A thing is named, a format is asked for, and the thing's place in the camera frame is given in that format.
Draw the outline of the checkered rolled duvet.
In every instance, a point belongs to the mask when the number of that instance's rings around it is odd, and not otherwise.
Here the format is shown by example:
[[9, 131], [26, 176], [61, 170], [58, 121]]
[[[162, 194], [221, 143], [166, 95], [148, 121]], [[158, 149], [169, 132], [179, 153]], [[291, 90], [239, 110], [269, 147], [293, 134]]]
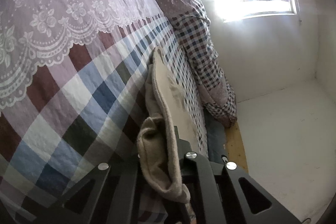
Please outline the checkered rolled duvet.
[[235, 92], [218, 63], [210, 20], [201, 0], [156, 0], [183, 47], [202, 105], [225, 128], [237, 121]]

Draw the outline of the blue-grey cartoon pillow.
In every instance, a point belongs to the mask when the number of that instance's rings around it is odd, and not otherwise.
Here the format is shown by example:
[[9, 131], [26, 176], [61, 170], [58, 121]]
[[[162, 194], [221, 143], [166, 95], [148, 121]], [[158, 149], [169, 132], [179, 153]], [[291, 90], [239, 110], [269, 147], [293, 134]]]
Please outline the blue-grey cartoon pillow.
[[207, 130], [209, 161], [225, 164], [228, 162], [225, 128], [206, 109], [204, 110], [204, 116]]

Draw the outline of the checkered bed sheet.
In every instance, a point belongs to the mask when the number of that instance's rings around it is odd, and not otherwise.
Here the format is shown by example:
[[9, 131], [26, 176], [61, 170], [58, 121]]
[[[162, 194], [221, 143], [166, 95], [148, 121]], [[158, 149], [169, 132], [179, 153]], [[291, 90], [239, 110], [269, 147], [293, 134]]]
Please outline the checkered bed sheet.
[[191, 145], [206, 155], [197, 86], [156, 0], [1, 0], [1, 201], [15, 223], [130, 155], [155, 47], [184, 89]]

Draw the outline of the beige long-sleeve garment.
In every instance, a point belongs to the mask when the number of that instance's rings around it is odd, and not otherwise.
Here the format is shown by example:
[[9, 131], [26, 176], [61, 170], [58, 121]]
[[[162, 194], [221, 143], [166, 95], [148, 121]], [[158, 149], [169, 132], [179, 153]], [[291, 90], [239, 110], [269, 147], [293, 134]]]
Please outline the beige long-sleeve garment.
[[197, 127], [185, 106], [185, 91], [163, 62], [156, 47], [145, 82], [145, 104], [149, 116], [137, 137], [143, 176], [163, 198], [189, 203], [190, 192], [182, 182], [177, 134], [197, 147]]

